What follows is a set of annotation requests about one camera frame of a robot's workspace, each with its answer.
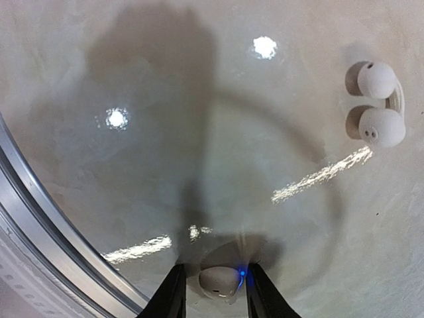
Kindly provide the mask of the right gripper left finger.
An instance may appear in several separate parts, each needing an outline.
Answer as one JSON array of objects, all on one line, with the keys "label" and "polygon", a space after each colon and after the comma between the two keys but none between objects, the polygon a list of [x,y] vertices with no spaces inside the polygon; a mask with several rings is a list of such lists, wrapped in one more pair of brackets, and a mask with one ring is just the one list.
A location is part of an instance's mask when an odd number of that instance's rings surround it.
[{"label": "right gripper left finger", "polygon": [[186,271],[176,264],[137,318],[186,318]]}]

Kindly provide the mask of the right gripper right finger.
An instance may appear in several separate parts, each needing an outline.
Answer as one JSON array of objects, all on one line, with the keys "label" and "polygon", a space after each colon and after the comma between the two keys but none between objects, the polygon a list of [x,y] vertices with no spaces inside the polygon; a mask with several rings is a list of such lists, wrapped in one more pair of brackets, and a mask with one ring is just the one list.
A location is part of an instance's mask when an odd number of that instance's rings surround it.
[{"label": "right gripper right finger", "polygon": [[249,317],[300,318],[258,263],[248,265],[246,299]]}]

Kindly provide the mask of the white stem earbud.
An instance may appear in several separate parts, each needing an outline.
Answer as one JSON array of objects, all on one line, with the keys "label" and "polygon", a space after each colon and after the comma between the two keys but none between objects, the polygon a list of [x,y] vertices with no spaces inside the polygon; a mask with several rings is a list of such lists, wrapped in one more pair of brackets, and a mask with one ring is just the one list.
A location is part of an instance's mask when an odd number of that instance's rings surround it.
[{"label": "white stem earbud", "polygon": [[198,281],[206,296],[216,299],[229,299],[238,293],[246,274],[246,268],[214,266],[200,271]]}]

